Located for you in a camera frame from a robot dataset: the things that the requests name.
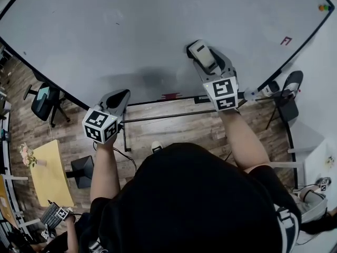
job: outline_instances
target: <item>yellow table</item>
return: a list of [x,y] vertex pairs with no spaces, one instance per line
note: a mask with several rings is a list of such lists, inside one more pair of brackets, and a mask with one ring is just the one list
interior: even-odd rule
[[46,166],[31,166],[31,173],[38,201],[42,207],[49,206],[48,200],[59,206],[73,207],[69,182],[61,162],[58,140],[49,142],[34,150],[37,160],[45,160]]
[[12,224],[13,227],[18,229],[17,222],[15,220],[15,216],[11,209],[11,204],[9,203],[5,181],[3,177],[0,175],[0,210],[1,214],[9,223]]

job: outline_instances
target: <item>white shoe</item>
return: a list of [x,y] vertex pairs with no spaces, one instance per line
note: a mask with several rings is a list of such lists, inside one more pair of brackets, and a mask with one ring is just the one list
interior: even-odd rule
[[158,151],[162,150],[163,149],[163,146],[160,142],[158,141],[154,141],[152,142],[152,145],[151,145],[151,150],[152,150],[152,153],[157,153]]

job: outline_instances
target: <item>white cube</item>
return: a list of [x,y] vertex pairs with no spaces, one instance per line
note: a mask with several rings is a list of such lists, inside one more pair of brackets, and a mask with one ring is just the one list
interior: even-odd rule
[[88,138],[104,144],[117,134],[117,119],[116,116],[90,108],[82,121],[82,127]]
[[236,77],[220,79],[203,85],[217,111],[237,108],[239,101],[237,98]]

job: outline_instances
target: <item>whiteboard eraser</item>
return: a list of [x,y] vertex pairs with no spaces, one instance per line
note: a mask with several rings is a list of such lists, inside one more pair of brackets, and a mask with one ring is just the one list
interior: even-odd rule
[[220,67],[218,66],[216,60],[210,52],[210,49],[206,46],[203,40],[196,41],[189,47],[189,51],[208,72],[221,75]]

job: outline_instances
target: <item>whiteboard frame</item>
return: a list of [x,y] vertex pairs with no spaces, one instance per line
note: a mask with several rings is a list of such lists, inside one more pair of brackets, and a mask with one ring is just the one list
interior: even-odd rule
[[[0,21],[3,18],[3,16],[6,14],[6,12],[9,10],[9,8],[15,3],[16,0],[11,0],[5,8],[2,10],[0,13]],[[307,40],[304,41],[304,43],[267,79],[265,80],[258,88],[258,91],[261,91],[266,85],[268,85],[271,81],[273,81],[276,77],[278,77],[282,73],[282,69],[288,64],[288,62],[293,59],[298,52],[303,49],[304,46],[309,42],[309,40],[317,33],[317,31],[322,27],[322,25],[326,22],[326,20],[330,17],[332,12],[335,10],[335,6],[330,0],[326,0],[326,2],[331,6],[331,10],[328,12],[328,14],[325,16],[323,21],[319,24],[319,26],[312,32],[312,34],[308,37]],[[83,103],[82,101],[78,100],[71,94],[69,94],[67,91],[59,87],[56,83],[52,82],[49,78],[44,76],[39,70],[37,70],[35,67],[33,67],[31,64],[28,63],[25,59],[23,59],[22,56],[20,56],[14,49],[12,49],[5,41],[4,39],[0,36],[0,42],[9,50],[9,52],[12,55],[15,55],[18,59],[20,59],[26,66],[28,66],[34,73],[40,75],[42,78],[44,78],[47,82],[52,84],[53,86],[57,87],[61,91],[65,93],[65,97],[75,103],[76,105],[82,107],[85,110],[89,109],[89,106]],[[178,98],[178,99],[168,99],[168,100],[156,100],[156,101],[151,101],[151,102],[142,102],[142,103],[135,103],[135,104],[130,104],[130,105],[140,105],[140,104],[148,104],[148,103],[154,103],[154,102],[163,102],[163,101],[171,101],[171,100],[181,100],[181,99],[193,99],[193,98],[199,98],[199,96],[190,96],[186,98]]]

